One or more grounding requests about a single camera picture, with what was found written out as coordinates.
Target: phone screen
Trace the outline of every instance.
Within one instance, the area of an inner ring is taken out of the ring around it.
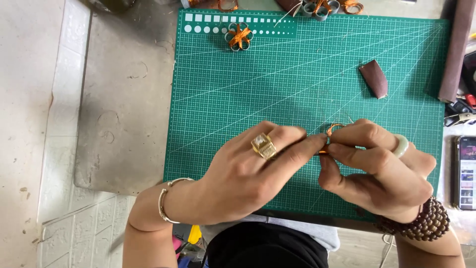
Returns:
[[[460,209],[476,209],[476,137],[462,137],[459,141]]]

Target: smartphone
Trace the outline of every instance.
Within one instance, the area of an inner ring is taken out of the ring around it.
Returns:
[[[453,205],[461,210],[476,210],[476,137],[455,139]]]

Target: hand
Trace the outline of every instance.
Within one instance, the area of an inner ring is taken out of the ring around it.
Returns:
[[[320,157],[319,184],[344,200],[374,214],[409,223],[433,194],[426,177],[436,166],[434,157],[410,143],[398,159],[392,153],[398,147],[398,139],[381,126],[359,119],[334,131],[330,142],[330,156]],[[367,174],[343,176],[333,158]]]
[[[257,154],[251,141],[267,134],[277,152],[275,160]],[[241,219],[269,202],[284,184],[327,142],[325,134],[311,135],[303,128],[268,121],[255,125],[218,150],[194,191],[198,195],[199,224]]]

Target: green cutting mat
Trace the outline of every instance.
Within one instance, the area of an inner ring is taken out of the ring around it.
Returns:
[[[325,22],[284,12],[181,10],[164,180],[201,178],[215,152],[263,119],[309,134],[368,118],[441,159],[444,105],[438,91],[449,24],[443,20],[333,15]],[[244,21],[255,37],[232,52],[223,32]],[[357,68],[376,59],[389,96],[373,97]],[[439,166],[428,177],[437,188]],[[265,208],[372,221],[319,187],[317,157]],[[344,174],[356,170],[342,168]]]

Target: pink object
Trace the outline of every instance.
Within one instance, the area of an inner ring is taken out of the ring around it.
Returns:
[[[182,245],[182,241],[180,241],[178,238],[175,236],[172,236],[172,244],[174,245],[174,250],[177,250],[180,245]]]

